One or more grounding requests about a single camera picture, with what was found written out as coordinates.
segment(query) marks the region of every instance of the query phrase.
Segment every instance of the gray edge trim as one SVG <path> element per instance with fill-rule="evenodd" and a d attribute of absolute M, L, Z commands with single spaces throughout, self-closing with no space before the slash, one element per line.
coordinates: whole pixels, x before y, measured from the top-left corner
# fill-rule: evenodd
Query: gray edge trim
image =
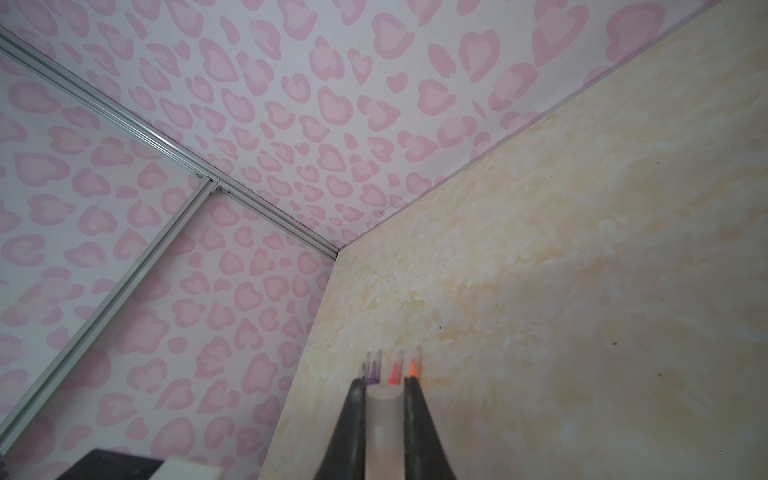
<path fill-rule="evenodd" d="M 288 233 L 295 235 L 322 255 L 331 260 L 336 259 L 339 249 L 328 240 L 303 226 L 296 219 L 248 190 L 232 177 L 229 177 L 221 170 L 179 145 L 136 114 L 102 94 L 99 90 L 90 86 L 89 83 L 81 80 L 77 75 L 44 56 L 3 27 L 0 27 L 0 51 L 3 51 L 10 59 L 29 70 L 35 76 L 43 78 L 61 89 L 95 114 L 107 118 L 130 136 L 150 147 L 156 148 L 165 157 L 179 164 L 182 168 L 195 174 L 205 174 L 212 178 L 219 183 L 223 192 L 232 195 L 242 204 L 254 209 Z"/>
<path fill-rule="evenodd" d="M 131 268 L 123 275 L 117 285 L 94 310 L 88 320 L 78 329 L 67 345 L 35 380 L 29 390 L 16 403 L 0 424 L 0 455 L 6 456 L 13 445 L 21 438 L 26 429 L 35 420 L 38 413 L 48 404 L 58 388 L 74 370 L 88 350 L 98 340 L 107 325 L 116 317 L 120 308 L 141 284 L 154 264 L 194 216 L 205 200 L 216 190 L 218 184 L 205 177 L 195 191 L 187 198 L 178 212 L 165 224 L 163 229 L 150 242 Z"/>

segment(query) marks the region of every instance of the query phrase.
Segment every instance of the metal frame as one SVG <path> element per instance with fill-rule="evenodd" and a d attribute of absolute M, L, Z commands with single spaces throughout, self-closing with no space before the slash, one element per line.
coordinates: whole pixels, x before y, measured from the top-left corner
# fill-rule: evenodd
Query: metal frame
<path fill-rule="evenodd" d="M 328 240 L 170 139 L 136 114 L 93 88 L 89 83 L 81 80 L 77 75 L 35 50 L 3 27 L 0 27 L 0 51 L 18 63 L 19 66 L 59 88 L 96 115 L 107 118 L 133 138 L 156 148 L 182 168 L 198 175 L 207 175 L 219 184 L 222 192 L 232 195 L 242 204 L 254 209 L 263 217 L 306 242 L 307 245 L 322 255 L 331 260 L 336 259 L 339 249 Z"/>
<path fill-rule="evenodd" d="M 67 346 L 59 352 L 48 365 L 48 368 L 29 387 L 29 390 L 0 424 L 0 455 L 6 456 L 11 451 L 13 445 L 21 438 L 38 413 L 48 404 L 48 401 L 53 398 L 70 372 L 74 370 L 91 346 L 98 340 L 109 322 L 115 318 L 120 308 L 141 284 L 154 264 L 163 256 L 171 242 L 218 187 L 218 183 L 209 177 L 204 177 L 200 181 L 184 205 L 150 242 L 114 289 L 70 339 Z"/>

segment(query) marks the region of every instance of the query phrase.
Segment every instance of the patterned wallpaper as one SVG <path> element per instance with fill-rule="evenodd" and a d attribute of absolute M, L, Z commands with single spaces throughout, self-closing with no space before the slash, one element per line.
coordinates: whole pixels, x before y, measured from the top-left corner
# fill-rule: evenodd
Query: patterned wallpaper
<path fill-rule="evenodd" d="M 197 183 L 0 58 L 0 419 Z"/>
<path fill-rule="evenodd" d="M 214 195 L 12 451 L 13 478 L 100 447 L 255 480 L 332 266 Z"/>
<path fill-rule="evenodd" d="M 0 23 L 337 246 L 702 0 L 0 0 Z"/>

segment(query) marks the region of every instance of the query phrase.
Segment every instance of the marker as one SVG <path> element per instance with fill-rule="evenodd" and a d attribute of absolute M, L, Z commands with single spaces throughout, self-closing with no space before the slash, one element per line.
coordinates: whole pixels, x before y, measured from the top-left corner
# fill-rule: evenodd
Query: marker
<path fill-rule="evenodd" d="M 419 345 L 413 349 L 411 362 L 408 365 L 408 378 L 417 379 L 422 370 L 422 346 Z"/>
<path fill-rule="evenodd" d="M 402 359 L 405 356 L 405 352 L 400 350 L 397 352 L 397 358 L 392 364 L 392 371 L 389 373 L 389 385 L 400 385 L 400 377 L 402 376 Z"/>
<path fill-rule="evenodd" d="M 368 382 L 366 385 L 377 385 L 382 373 L 382 350 L 376 352 L 376 356 L 371 360 L 371 367 L 368 369 Z"/>
<path fill-rule="evenodd" d="M 368 364 L 371 362 L 371 352 L 368 352 L 366 354 L 366 358 L 363 359 L 362 363 L 360 364 L 360 371 L 357 372 L 357 377 L 362 379 L 362 382 L 366 382 L 366 378 L 368 376 Z"/>

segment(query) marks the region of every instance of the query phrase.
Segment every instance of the white cylinder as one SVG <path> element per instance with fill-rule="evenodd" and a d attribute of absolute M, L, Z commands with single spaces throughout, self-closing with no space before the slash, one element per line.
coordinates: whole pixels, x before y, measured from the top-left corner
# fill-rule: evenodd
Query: white cylinder
<path fill-rule="evenodd" d="M 366 480 L 405 480 L 402 385 L 366 388 Z"/>

